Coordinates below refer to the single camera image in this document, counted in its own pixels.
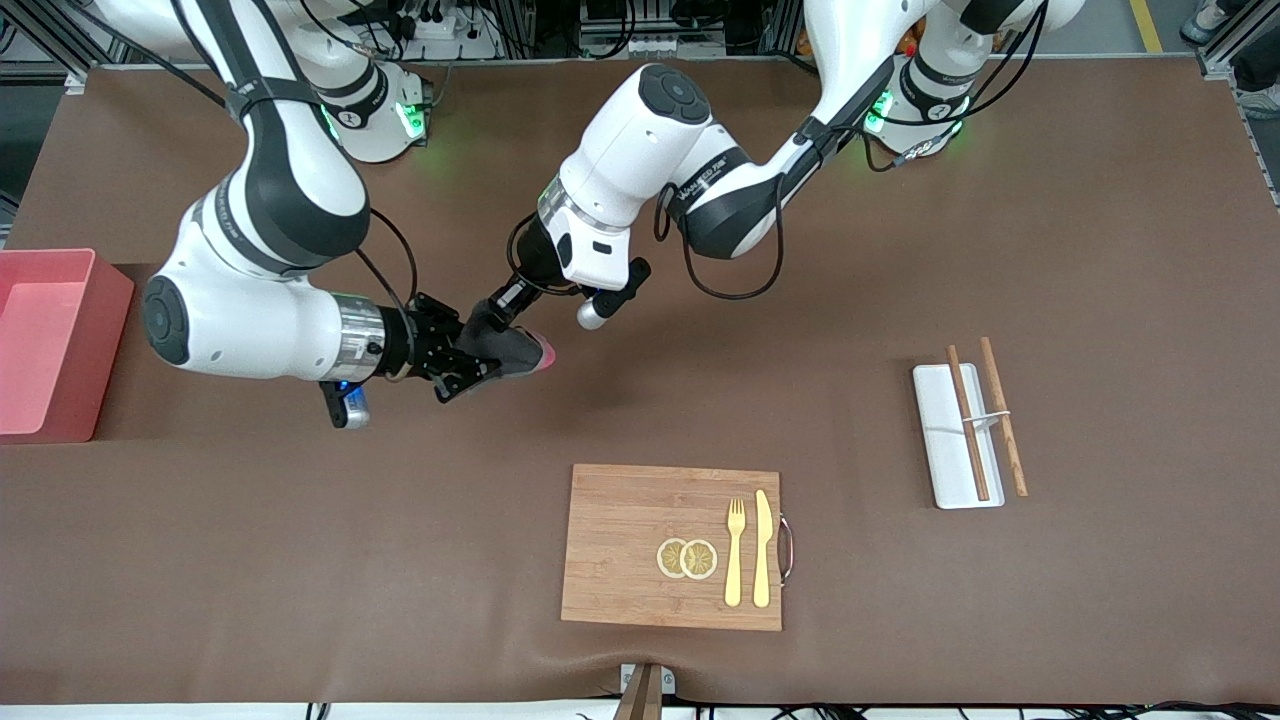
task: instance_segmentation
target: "wooden chopstick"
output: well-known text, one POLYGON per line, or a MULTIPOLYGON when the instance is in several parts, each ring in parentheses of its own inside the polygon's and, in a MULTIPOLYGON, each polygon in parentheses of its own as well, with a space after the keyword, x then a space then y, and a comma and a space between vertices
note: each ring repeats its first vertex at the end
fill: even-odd
POLYGON ((1005 438, 1005 452, 1009 454, 1009 466, 1014 470, 1014 491, 1018 497, 1027 497, 1027 478, 1023 475, 1023 460, 1018 455, 1018 441, 1014 439, 1014 420, 1009 416, 1005 404, 1005 388, 1000 384, 1000 372, 996 370, 996 354, 991 350, 991 338, 982 338, 982 363, 987 369, 987 384, 991 386, 991 401, 1000 416, 1000 434, 1005 438))
POLYGON ((978 488, 978 501, 987 502, 987 474, 982 470, 982 455, 978 451, 978 434, 973 429, 969 413, 969 395, 964 389, 964 375, 960 373, 960 355, 956 346, 947 346, 947 365, 951 365, 951 383, 956 387, 956 404, 960 405, 960 427, 964 428, 964 441, 969 446, 969 464, 973 465, 973 483, 978 488))

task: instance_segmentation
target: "brown tabletop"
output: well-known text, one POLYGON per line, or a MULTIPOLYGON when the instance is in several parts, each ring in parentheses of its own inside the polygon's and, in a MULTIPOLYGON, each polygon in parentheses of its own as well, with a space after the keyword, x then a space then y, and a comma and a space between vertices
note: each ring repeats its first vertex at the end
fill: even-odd
MULTIPOLYGON (((461 68, 431 146, 361 169, 429 292, 506 278, 511 225, 632 68, 461 68)), ((781 63, 687 70, 758 160, 817 96, 781 63)), ((142 278, 242 151, 178 82, 96 72, 12 247, 142 278)), ((636 660, 722 702, 1280 701, 1280 220, 1225 83, 1036 63, 937 159, 841 155, 750 302, 699 295, 646 225, 655 275, 603 331, 529 313, 550 372, 449 406, 375 383, 362 432, 311 383, 168 368, 131 323, 96 442, 0 450, 0 702, 532 700, 636 660), (982 334, 1032 497, 941 511, 910 369, 982 334), (573 462, 780 471, 785 630, 558 620, 573 462)), ((366 247, 403 286, 390 236, 366 247)), ((771 254, 704 273, 748 288, 771 254)), ((352 260, 316 283, 380 297, 352 260)))

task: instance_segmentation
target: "lemon slice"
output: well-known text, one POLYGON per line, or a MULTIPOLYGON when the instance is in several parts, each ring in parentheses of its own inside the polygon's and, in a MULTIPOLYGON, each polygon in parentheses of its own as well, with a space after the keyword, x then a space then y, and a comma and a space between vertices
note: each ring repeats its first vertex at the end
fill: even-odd
POLYGON ((685 577, 685 571, 680 568, 680 556, 684 551, 685 541, 680 538, 666 539, 658 546, 658 569, 663 575, 673 580, 685 577))
POLYGON ((716 560, 712 543, 703 539, 689 541, 680 552, 680 569, 690 580, 705 580, 716 571, 716 560))

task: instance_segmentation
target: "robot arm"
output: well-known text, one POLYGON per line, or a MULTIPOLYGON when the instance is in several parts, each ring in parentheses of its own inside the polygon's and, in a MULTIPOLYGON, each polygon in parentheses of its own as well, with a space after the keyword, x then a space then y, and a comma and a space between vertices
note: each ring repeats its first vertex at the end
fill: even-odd
MULTIPOLYGON (((904 161, 933 155, 960 131, 970 106, 970 88, 991 55, 996 33, 1027 31, 1043 9, 1052 32, 1080 10, 1084 0, 947 0, 925 15, 920 46, 911 58, 895 58, 888 95, 865 132, 904 161)), ((1019 50, 1015 41, 1010 50, 1019 50)))
MULTIPOLYGON (((383 163, 425 142, 430 108, 420 76, 365 51, 337 20, 367 1, 306 0, 303 6, 269 0, 265 6, 324 101, 343 149, 362 163, 383 163)), ((188 40, 174 8, 170 0, 93 0, 88 10, 145 47, 191 58, 197 41, 188 40)))
POLYGON ((513 234, 512 277, 488 302, 493 325, 508 327, 544 293, 581 293, 579 323, 595 329, 632 299, 649 265, 628 261, 631 224, 710 123, 707 95, 680 70, 632 73, 513 234))
MULTIPOLYGON (((983 28, 992 26, 986 45, 952 42, 959 46, 948 45, 941 53, 943 56, 963 55, 977 63, 972 74, 966 70, 963 78, 952 78, 963 85, 955 95, 964 95, 989 54, 991 32, 1025 27, 1044 3, 1050 4, 1044 27, 1053 29, 1074 17, 1083 1, 946 0, 947 6, 931 12, 940 5, 940 0, 806 0, 805 27, 822 78, 818 105, 763 165, 751 163, 723 126, 717 123, 709 127, 672 177, 675 191, 667 199, 667 214, 694 252, 726 260, 742 255, 768 233, 777 222, 778 211, 804 183, 861 131, 863 117, 883 91, 899 82, 901 64, 895 65, 893 51, 916 20, 929 15, 922 55, 931 32, 934 37, 945 36, 943 28, 934 31, 937 13, 959 13, 961 20, 968 18, 983 28)), ((942 63, 940 65, 951 73, 957 72, 942 63)), ((955 95, 948 97, 952 104, 947 105, 943 122, 946 117, 964 110, 963 101, 955 100, 955 95)), ((936 111, 928 117, 940 119, 934 115, 936 111)), ((945 131, 946 126, 924 129, 927 137, 945 131)), ((933 151, 937 149, 941 149, 941 142, 933 151)))
POLYGON ((317 380, 338 427, 367 420, 358 384, 374 375, 430 378, 442 401, 490 377, 499 361, 454 347, 457 313, 429 297, 379 307, 311 286, 308 273, 364 241, 365 184, 264 0, 177 3, 228 85, 248 151, 187 210, 143 291, 156 354, 200 373, 317 380))

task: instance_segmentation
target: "white tray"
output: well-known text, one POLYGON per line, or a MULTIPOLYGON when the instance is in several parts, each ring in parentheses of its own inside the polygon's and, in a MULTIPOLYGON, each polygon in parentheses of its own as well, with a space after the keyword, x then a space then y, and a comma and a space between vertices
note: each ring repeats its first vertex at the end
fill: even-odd
MULTIPOLYGON (((970 413, 975 418, 986 415, 987 406, 982 400, 978 369, 973 363, 963 363, 960 374, 964 378, 965 393, 969 396, 970 413)), ((951 368, 916 365, 911 375, 915 378, 915 401, 920 407, 920 424, 924 427, 924 450, 929 456, 934 502, 943 510, 1004 505, 1005 489, 1000 482, 996 443, 991 437, 995 423, 989 420, 974 423, 978 455, 987 475, 987 495, 991 496, 991 500, 983 502, 978 500, 978 488, 973 482, 973 465, 969 462, 969 447, 960 423, 951 368)))

